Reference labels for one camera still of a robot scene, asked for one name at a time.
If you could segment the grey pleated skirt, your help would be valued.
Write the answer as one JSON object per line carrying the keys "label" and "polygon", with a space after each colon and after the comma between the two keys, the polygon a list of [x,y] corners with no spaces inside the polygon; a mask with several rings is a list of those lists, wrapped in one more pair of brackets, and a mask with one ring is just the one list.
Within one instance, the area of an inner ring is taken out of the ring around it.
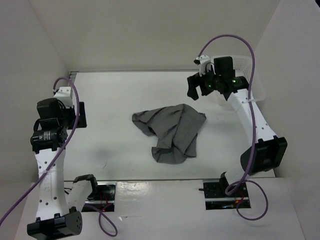
{"label": "grey pleated skirt", "polygon": [[156,136],[151,155],[157,163],[178,165],[197,156],[197,137],[207,117],[187,104],[132,114],[133,124],[148,137]]}

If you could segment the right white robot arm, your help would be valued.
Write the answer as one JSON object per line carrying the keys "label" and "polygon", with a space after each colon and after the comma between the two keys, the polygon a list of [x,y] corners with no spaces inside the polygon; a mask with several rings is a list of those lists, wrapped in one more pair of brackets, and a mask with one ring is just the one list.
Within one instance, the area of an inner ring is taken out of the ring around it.
{"label": "right white robot arm", "polygon": [[194,63],[199,71],[187,78],[187,96],[197,100],[200,95],[219,92],[237,114],[248,139],[249,148],[240,156],[240,162],[219,179],[219,192],[229,197],[250,177],[278,168],[288,143],[265,120],[254,99],[249,73],[240,75],[231,56],[210,58],[203,54]]}

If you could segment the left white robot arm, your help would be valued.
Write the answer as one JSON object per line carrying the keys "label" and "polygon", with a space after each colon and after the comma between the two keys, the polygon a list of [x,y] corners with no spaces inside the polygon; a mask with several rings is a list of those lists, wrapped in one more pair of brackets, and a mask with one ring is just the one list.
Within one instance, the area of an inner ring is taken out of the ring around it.
{"label": "left white robot arm", "polygon": [[63,145],[70,136],[68,130],[87,127],[85,104],[73,106],[69,100],[53,97],[39,101],[36,108],[39,118],[30,143],[41,181],[35,222],[27,225],[27,234],[37,240],[60,240],[81,233],[81,210],[87,199],[100,193],[93,174],[76,177],[71,191],[65,193]]}

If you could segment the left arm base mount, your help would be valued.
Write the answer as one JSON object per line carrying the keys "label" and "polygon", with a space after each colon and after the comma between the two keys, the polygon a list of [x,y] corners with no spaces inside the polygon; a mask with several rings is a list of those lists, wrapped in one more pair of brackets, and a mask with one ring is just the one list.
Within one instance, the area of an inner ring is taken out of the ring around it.
{"label": "left arm base mount", "polygon": [[64,187],[69,209],[79,212],[94,212],[96,208],[102,212],[115,210],[116,184],[96,183],[89,180],[78,180],[71,186]]}

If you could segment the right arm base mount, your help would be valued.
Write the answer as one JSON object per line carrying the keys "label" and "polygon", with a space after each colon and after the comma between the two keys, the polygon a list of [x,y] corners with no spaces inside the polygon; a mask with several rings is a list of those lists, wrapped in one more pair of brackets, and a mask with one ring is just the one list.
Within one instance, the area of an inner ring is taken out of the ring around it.
{"label": "right arm base mount", "polygon": [[231,195],[226,195],[222,184],[218,180],[204,180],[202,187],[198,189],[204,194],[206,210],[250,209],[249,193],[247,185],[243,183],[240,188]]}

